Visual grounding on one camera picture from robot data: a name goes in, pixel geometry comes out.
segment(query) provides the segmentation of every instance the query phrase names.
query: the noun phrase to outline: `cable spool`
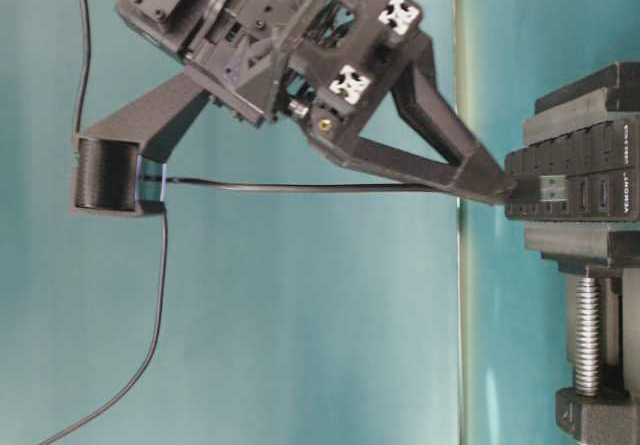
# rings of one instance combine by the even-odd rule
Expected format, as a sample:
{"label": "cable spool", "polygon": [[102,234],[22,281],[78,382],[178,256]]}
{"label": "cable spool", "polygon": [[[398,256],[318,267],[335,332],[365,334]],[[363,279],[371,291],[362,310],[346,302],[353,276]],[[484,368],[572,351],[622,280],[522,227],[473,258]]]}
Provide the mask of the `cable spool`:
{"label": "cable spool", "polygon": [[76,206],[134,211],[138,146],[80,139],[78,152]]}

